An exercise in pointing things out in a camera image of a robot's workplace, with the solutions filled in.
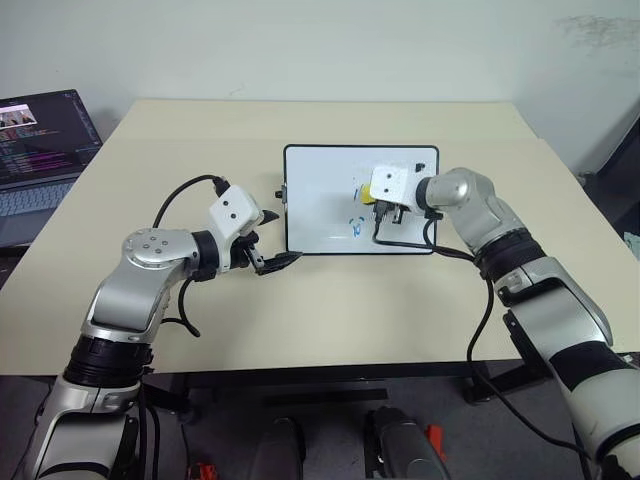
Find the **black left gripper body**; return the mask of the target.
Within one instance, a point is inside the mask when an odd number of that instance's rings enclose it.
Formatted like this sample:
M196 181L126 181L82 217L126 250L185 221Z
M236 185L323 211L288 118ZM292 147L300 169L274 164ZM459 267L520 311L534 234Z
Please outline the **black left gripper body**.
M259 236L254 230L247 235L237 237L230 248L230 269L251 266L256 274L260 274L264 269L265 260L256 248L258 242Z

